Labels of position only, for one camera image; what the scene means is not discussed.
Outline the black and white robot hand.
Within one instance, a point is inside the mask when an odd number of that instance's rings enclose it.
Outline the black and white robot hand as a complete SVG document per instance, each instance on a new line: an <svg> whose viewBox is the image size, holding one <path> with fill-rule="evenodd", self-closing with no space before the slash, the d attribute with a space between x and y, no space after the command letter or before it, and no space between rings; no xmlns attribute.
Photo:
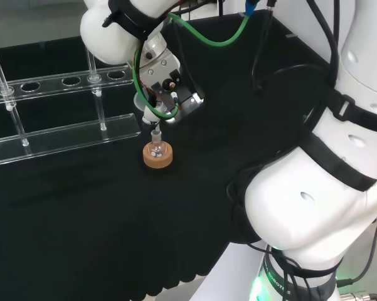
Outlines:
<svg viewBox="0 0 377 301"><path fill-rule="evenodd" d="M181 65L173 55L141 66L139 75L142 92L153 108L164 115L178 109L169 123L182 120L204 103L204 98L184 81Z"/></svg>

